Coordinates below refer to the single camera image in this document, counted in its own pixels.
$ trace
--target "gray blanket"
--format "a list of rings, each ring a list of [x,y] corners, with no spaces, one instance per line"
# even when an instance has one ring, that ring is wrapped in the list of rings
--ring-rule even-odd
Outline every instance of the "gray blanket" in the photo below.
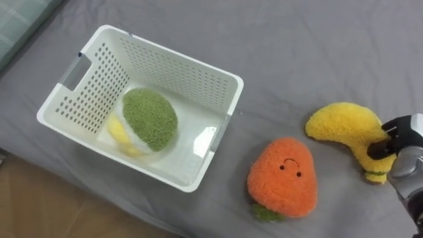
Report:
[[[382,120],[423,112],[420,0],[72,0],[0,79],[0,147],[187,237],[411,237],[388,185],[372,186],[347,148],[303,126],[332,102]],[[111,24],[240,75],[237,110],[199,189],[185,194],[41,126],[36,112],[93,32]],[[260,223],[245,191],[251,163],[276,137],[315,157],[317,209]]]

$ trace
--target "fuzzy texture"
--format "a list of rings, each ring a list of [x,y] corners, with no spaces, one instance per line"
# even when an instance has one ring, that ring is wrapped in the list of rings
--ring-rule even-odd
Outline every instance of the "fuzzy texture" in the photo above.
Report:
[[[126,155],[130,157],[143,155],[142,151],[134,145],[130,136],[125,131],[124,125],[114,113],[110,115],[110,118],[107,121],[107,130],[112,138],[118,142],[120,150]]]
[[[132,89],[123,97],[122,114],[134,133],[153,151],[172,140],[178,118],[170,102],[150,89]]]
[[[249,194],[265,208],[301,218],[317,203],[317,180],[308,148],[294,138],[273,141],[251,167]]]
[[[365,178],[383,184],[396,155],[373,160],[367,155],[371,143],[383,141],[388,135],[370,109],[350,102],[337,102],[318,110],[305,125],[308,136],[317,140],[335,141],[347,145],[365,170]]]
[[[132,146],[137,148],[143,154],[153,153],[154,151],[148,146],[148,144],[145,141],[143,141],[141,138],[137,136],[137,134],[134,132],[134,130],[131,128],[128,122],[125,120],[123,108],[124,108],[124,102],[123,100],[119,100],[116,103],[115,115],[117,119],[119,120],[119,122],[121,123],[123,130],[128,135],[132,143]]]

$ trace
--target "yellow plush toy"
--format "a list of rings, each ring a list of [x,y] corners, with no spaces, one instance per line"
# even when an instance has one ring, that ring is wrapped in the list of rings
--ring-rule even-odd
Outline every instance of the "yellow plush toy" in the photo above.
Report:
[[[383,184],[396,155],[373,160],[367,155],[371,143],[389,138],[381,122],[370,109],[349,102],[337,102],[318,110],[305,125],[308,136],[317,140],[335,141],[351,148],[365,170],[365,178]]]
[[[143,154],[132,143],[130,136],[125,131],[124,125],[121,123],[117,115],[115,115],[115,113],[111,114],[107,121],[107,130],[112,138],[118,142],[120,149],[126,155],[130,157],[138,157]]]

